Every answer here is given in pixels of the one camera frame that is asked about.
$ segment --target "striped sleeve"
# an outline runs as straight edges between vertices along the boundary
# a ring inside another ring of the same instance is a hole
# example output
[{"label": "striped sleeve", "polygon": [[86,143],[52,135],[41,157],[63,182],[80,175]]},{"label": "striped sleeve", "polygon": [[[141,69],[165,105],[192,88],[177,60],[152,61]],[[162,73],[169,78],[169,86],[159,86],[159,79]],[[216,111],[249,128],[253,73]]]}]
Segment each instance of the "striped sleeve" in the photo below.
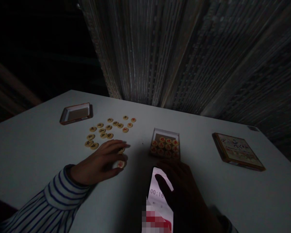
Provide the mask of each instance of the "striped sleeve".
[{"label": "striped sleeve", "polygon": [[0,232],[69,232],[74,217],[88,193],[67,174],[68,166],[11,218],[0,224]]}]

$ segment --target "person's right hand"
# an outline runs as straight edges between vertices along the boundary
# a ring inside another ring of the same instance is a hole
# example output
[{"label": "person's right hand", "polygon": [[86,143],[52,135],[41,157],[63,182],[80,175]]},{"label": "person's right hand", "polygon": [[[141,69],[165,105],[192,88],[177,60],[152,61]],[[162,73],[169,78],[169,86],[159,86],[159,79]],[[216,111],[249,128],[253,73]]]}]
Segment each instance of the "person's right hand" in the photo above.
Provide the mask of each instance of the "person's right hand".
[{"label": "person's right hand", "polygon": [[209,211],[188,165],[174,160],[161,160],[157,166],[170,180],[173,191],[166,180],[155,175],[167,204],[177,216],[196,232],[223,232],[217,218]]}]

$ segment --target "wrist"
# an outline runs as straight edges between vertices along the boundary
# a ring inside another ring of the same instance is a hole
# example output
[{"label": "wrist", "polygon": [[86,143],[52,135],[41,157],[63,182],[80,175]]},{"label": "wrist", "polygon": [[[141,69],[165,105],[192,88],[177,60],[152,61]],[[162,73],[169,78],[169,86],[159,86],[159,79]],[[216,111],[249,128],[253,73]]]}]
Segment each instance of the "wrist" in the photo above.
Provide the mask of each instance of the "wrist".
[{"label": "wrist", "polygon": [[76,185],[80,187],[88,186],[85,181],[82,179],[82,175],[77,167],[77,165],[72,165],[66,168],[66,173],[68,178]]}]

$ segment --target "gray curtain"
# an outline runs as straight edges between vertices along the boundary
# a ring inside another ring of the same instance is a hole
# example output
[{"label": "gray curtain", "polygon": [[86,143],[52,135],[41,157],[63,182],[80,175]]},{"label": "gray curtain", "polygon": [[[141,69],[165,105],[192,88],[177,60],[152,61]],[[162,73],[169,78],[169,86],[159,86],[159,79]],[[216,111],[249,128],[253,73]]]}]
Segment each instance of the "gray curtain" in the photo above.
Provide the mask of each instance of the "gray curtain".
[{"label": "gray curtain", "polygon": [[291,1],[80,4],[111,97],[256,126],[291,159]]}]

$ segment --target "finger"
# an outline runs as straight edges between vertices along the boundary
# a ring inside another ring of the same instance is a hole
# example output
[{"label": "finger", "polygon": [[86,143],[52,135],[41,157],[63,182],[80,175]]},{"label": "finger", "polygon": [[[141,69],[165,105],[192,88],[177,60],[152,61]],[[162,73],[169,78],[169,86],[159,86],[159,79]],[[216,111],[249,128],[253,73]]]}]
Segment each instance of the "finger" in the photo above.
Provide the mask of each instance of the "finger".
[{"label": "finger", "polygon": [[103,154],[117,153],[120,149],[126,146],[127,146],[126,143],[116,143],[116,144],[109,145],[108,147],[104,148],[101,152]]},{"label": "finger", "polygon": [[125,155],[123,155],[123,154],[109,154],[109,155],[103,157],[104,164],[112,163],[112,162],[115,162],[118,160],[126,161],[127,159],[126,159]]},{"label": "finger", "polygon": [[110,179],[112,177],[115,177],[121,171],[123,171],[123,168],[114,168],[114,169],[111,169],[111,170],[109,170],[107,172],[104,172],[103,175],[102,175],[102,179],[103,179],[102,181]]},{"label": "finger", "polygon": [[117,143],[122,143],[123,141],[122,140],[110,140],[110,141],[107,141],[105,143],[103,143],[101,146],[100,146],[100,149],[104,149],[104,148],[107,148],[108,146],[110,145],[113,145],[113,144],[117,144]]},{"label": "finger", "polygon": [[180,162],[175,161],[175,160],[171,160],[171,159],[169,159],[169,160],[161,160],[160,162],[169,165],[173,169],[173,171],[176,174],[178,174],[179,177],[184,177],[185,172],[182,169],[182,167],[180,165]]},{"label": "finger", "polygon": [[165,199],[167,201],[167,204],[171,207],[173,205],[173,199],[172,199],[172,192],[166,182],[166,180],[159,174],[155,175],[155,179],[158,182],[158,186],[162,193],[165,196]]},{"label": "finger", "polygon": [[168,164],[158,162],[157,166],[160,169],[162,169],[162,171],[166,174],[167,178],[170,180],[174,189],[181,183],[179,176],[173,171],[173,169]]}]

